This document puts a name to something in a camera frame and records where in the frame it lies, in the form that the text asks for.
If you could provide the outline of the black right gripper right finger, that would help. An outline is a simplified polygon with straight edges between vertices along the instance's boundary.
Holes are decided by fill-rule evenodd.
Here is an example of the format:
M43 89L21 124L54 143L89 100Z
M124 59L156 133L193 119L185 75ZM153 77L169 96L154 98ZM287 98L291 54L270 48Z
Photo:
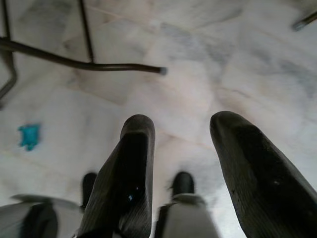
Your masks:
M221 111L210 133L247 238L317 238L317 191L259 128Z

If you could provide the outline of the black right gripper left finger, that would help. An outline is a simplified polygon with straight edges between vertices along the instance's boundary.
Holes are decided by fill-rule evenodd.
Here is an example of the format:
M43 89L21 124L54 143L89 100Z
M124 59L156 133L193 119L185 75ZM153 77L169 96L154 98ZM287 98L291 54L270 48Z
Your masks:
M128 118L97 174L77 238L149 238L152 229L155 127Z

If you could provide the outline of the teal floor marker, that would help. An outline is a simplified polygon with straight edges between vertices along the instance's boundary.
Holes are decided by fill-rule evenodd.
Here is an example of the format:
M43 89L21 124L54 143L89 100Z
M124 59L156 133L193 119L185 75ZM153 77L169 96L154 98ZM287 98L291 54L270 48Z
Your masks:
M32 151L40 142L40 123L28 123L20 126L17 131L20 133L19 146L26 151Z

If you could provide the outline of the grey capped chair leg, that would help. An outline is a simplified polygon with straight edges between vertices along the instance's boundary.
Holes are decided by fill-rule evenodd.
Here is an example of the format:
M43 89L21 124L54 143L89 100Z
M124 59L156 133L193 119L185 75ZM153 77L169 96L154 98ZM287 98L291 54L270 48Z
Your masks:
M300 31L303 28L305 28L307 25L311 24L312 22L316 20L317 20L317 11L295 22L292 25L292 30Z

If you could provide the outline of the dark metal chair frame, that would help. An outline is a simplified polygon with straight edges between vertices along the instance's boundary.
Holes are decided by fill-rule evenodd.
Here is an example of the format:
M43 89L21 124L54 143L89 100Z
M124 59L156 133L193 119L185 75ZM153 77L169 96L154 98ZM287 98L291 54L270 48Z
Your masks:
M0 88L0 110L3 108L2 100L6 95L14 88L18 82L18 74L14 62L14 52L29 55L41 60L46 60L49 62L61 64L63 66L88 70L88 71L141 71L141 72L151 72L160 75L167 74L166 67L155 67L144 64L133 64L133 63L121 63L121 64L100 64L95 63L95 56L93 51L93 44L90 34L89 21L86 14L86 8L84 0L77 0L79 5L79 15L81 19L81 24L84 33L86 50L89 57L89 62L77 61L68 59L62 56L58 56L53 53L49 53L28 45L15 42L11 39L10 32L10 19L9 19L9 9L7 0L0 0L0 6L2 11L2 22L4 27L4 36L0 37L0 58L3 59L5 65L10 72L10 78L8 81Z

